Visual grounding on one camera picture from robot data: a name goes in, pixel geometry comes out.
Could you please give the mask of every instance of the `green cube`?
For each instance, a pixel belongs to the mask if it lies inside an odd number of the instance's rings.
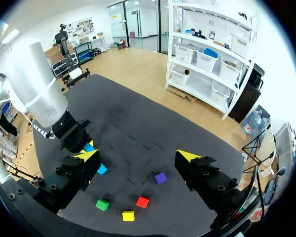
[[[102,210],[102,211],[106,211],[109,208],[110,203],[108,201],[99,199],[97,201],[97,204],[95,205],[96,208]]]

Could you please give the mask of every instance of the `blue cube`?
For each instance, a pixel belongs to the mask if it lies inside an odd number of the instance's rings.
[[[100,168],[98,169],[98,174],[104,174],[108,169],[101,163]]]

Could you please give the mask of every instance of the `yellow cube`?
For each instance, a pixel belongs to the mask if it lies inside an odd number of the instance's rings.
[[[123,221],[134,221],[135,212],[134,211],[124,211],[123,212]]]

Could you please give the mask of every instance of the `black mat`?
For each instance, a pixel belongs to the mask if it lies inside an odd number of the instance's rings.
[[[96,174],[87,190],[62,210],[67,220],[128,235],[195,237],[210,230],[216,214],[185,186],[174,168],[175,151],[212,156],[223,172],[237,179],[243,171],[240,152],[181,115],[98,75],[65,95],[73,117],[91,121],[87,132],[109,169]],[[42,173],[53,172],[57,159],[68,152],[60,150],[58,139],[44,139],[35,130],[34,140]],[[159,172],[168,177],[160,185],[153,176]],[[138,196],[150,198],[146,209],[135,205]],[[98,199],[110,201],[107,211],[95,208]],[[123,222],[125,210],[135,211],[134,222]]]

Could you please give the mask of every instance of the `wooden floor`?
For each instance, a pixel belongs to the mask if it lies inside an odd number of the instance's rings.
[[[114,48],[83,64],[82,68],[84,70],[88,68],[91,73],[102,75],[168,107],[241,152],[241,148],[250,140],[250,137],[242,132],[241,126],[229,117],[222,120],[221,112],[200,100],[190,102],[188,99],[166,90],[166,65],[167,55],[165,54],[143,49],[117,50]],[[22,115],[18,115],[13,124],[20,130],[17,141],[19,152],[15,162],[25,167],[30,174],[40,172],[35,144],[28,148],[33,142],[33,132],[26,132],[28,125]],[[248,184],[250,176],[251,174],[243,175],[240,189]]]

